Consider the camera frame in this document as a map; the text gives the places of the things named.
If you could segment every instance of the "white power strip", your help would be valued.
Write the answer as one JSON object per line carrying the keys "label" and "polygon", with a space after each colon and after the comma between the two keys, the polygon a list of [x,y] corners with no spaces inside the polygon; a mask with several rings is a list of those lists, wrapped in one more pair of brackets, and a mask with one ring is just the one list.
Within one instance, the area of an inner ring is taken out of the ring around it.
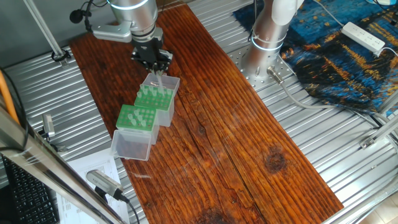
{"label": "white power strip", "polygon": [[377,56],[379,56],[381,49],[384,47],[384,44],[386,44],[352,22],[348,22],[342,28],[341,32],[353,41],[375,53]]}

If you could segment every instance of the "wooden table surface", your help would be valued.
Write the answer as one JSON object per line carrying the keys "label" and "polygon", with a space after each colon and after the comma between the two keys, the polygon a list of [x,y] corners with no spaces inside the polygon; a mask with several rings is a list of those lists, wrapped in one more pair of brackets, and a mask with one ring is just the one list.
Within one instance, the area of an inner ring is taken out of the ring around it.
{"label": "wooden table surface", "polygon": [[[321,223],[343,208],[187,5],[158,26],[181,79],[175,114],[147,162],[123,160],[149,223]],[[70,46],[112,136],[147,72],[130,44]]]}

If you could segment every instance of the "keyboard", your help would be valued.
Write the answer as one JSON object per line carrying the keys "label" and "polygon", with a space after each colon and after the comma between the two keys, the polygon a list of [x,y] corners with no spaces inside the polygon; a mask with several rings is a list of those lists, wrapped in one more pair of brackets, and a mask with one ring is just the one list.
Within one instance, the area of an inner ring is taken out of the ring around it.
{"label": "keyboard", "polygon": [[6,157],[2,160],[20,223],[58,223],[48,187]]}

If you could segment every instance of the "black cable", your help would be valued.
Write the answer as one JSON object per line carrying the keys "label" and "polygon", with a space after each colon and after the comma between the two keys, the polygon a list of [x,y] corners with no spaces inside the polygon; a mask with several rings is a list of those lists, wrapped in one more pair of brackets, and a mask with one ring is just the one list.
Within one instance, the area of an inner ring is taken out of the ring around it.
{"label": "black cable", "polygon": [[88,20],[88,17],[89,17],[89,14],[90,14],[90,7],[91,7],[93,1],[94,1],[94,0],[89,0],[89,1],[88,1],[88,3],[87,3],[87,8],[86,8],[86,14],[85,14],[85,26],[86,26],[86,30],[87,30],[88,32],[91,32],[91,33],[93,32],[93,30],[91,29],[91,25],[90,25],[90,22],[89,22],[89,20]]}
{"label": "black cable", "polygon": [[23,151],[25,151],[25,147],[26,147],[27,140],[28,140],[28,137],[29,137],[28,136],[29,135],[29,129],[28,129],[28,122],[27,122],[27,118],[26,118],[25,108],[24,108],[24,105],[22,104],[21,96],[19,95],[18,90],[17,90],[14,82],[12,81],[11,77],[8,75],[8,73],[2,67],[0,67],[0,70],[4,74],[4,76],[7,77],[7,79],[10,81],[11,86],[13,87],[13,89],[14,89],[16,95],[17,95],[17,99],[18,99],[18,102],[19,102],[19,106],[21,107],[21,115],[22,115],[22,117],[19,118],[19,121],[20,121],[21,125],[24,124],[24,126],[25,126],[25,139],[24,139],[24,142],[22,144],[22,147],[21,148],[11,147],[11,146],[0,147],[0,151],[17,150],[17,151],[23,152]]}
{"label": "black cable", "polygon": [[379,3],[378,0],[373,0],[373,2],[376,3],[383,11],[386,11],[386,10],[387,10],[387,9],[384,9],[384,8],[380,5],[380,3]]}
{"label": "black cable", "polygon": [[103,5],[100,5],[100,6],[97,6],[95,3],[93,3],[93,5],[95,6],[95,7],[104,7],[104,6],[106,6],[108,4],[108,2],[106,1]]}
{"label": "black cable", "polygon": [[163,6],[162,6],[162,12],[160,12],[159,16],[157,18],[160,18],[160,16],[163,14],[164,11],[164,4],[166,3],[166,0],[163,0]]}
{"label": "black cable", "polygon": [[138,214],[137,214],[136,210],[134,209],[134,207],[132,206],[132,204],[131,204],[130,201],[128,201],[128,202],[126,202],[126,203],[128,203],[128,204],[130,205],[132,211],[133,211],[134,214],[136,215],[137,223],[139,224],[139,218],[138,218]]}
{"label": "black cable", "polygon": [[84,2],[84,3],[81,5],[80,10],[82,10],[83,7],[85,6],[85,4],[87,4],[87,3],[88,3],[88,2]]}
{"label": "black cable", "polygon": [[[87,3],[89,3],[89,2],[88,2],[88,1],[87,1],[87,2],[84,2],[84,3],[81,5],[80,10],[82,10],[83,7],[85,6],[85,4],[87,4]],[[94,5],[95,7],[104,7],[104,6],[106,6],[107,4],[108,4],[107,1],[106,1],[103,5],[100,5],[100,6],[98,6],[97,4],[93,3],[93,5]]]}

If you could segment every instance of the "silver cylinder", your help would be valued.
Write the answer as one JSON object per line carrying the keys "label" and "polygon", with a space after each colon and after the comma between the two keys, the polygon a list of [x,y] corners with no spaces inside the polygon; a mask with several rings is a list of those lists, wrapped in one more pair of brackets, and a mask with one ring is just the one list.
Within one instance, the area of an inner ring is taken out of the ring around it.
{"label": "silver cylinder", "polygon": [[273,2],[264,0],[264,9],[254,23],[249,50],[242,57],[242,66],[247,73],[266,72],[277,62],[290,23],[280,26],[272,20]]}
{"label": "silver cylinder", "polygon": [[131,21],[132,35],[142,36],[153,32],[157,19],[155,0],[108,0],[118,22]]}
{"label": "silver cylinder", "polygon": [[51,49],[55,52],[55,55],[58,57],[62,57],[63,56],[62,49],[58,45],[54,36],[52,35],[49,27],[45,23],[42,15],[40,14],[33,0],[24,0],[24,2],[27,8],[29,9],[30,13],[32,14],[33,18],[35,19],[37,25],[39,25],[40,30],[42,31],[44,37],[47,39],[47,42],[50,44]]}

